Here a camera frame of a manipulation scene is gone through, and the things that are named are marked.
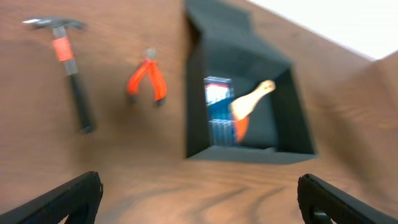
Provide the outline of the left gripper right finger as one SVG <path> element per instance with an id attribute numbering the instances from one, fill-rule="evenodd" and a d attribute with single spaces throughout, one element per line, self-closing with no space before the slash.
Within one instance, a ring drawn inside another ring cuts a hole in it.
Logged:
<path id="1" fill-rule="evenodd" d="M 313 174 L 298 179 L 297 201 L 305 224 L 397 224 L 397 219 Z"/>

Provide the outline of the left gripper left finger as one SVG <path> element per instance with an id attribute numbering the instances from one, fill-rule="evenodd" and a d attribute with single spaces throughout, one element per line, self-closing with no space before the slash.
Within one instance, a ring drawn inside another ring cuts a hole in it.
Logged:
<path id="1" fill-rule="evenodd" d="M 99 174 L 89 171 L 2 214 L 1 223 L 94 224 L 102 196 Z"/>

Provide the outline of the orange scraper wooden handle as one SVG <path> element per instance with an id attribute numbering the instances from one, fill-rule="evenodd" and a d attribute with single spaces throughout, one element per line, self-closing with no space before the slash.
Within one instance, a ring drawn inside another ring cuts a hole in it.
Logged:
<path id="1" fill-rule="evenodd" d="M 274 90 L 274 81 L 265 80 L 255 90 L 235 99 L 229 104 L 234 121 L 235 141 L 237 143 L 243 140 L 249 126 L 249 115 L 254 111 L 258 102 Z"/>

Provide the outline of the blue precision screwdriver set case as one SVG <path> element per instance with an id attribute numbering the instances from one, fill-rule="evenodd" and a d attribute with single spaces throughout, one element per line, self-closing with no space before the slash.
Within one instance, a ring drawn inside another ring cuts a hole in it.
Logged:
<path id="1" fill-rule="evenodd" d="M 204 83 L 210 142 L 217 146 L 233 146 L 234 120 L 229 107 L 234 100 L 232 79 L 210 76 L 204 78 Z"/>

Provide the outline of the small claw hammer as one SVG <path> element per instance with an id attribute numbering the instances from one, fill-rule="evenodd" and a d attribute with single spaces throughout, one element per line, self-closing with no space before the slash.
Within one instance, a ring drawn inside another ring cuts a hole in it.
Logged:
<path id="1" fill-rule="evenodd" d="M 55 55 L 57 60 L 63 64 L 72 89 L 79 130 L 83 134 L 94 131 L 95 122 L 91 114 L 90 104 L 83 83 L 80 80 L 78 66 L 67 36 L 68 28 L 83 30 L 86 24 L 74 19 L 52 16 L 31 17 L 22 21 L 22 23 L 31 26 L 33 29 L 49 28 L 52 30 L 54 36 L 52 44 L 55 49 Z"/>

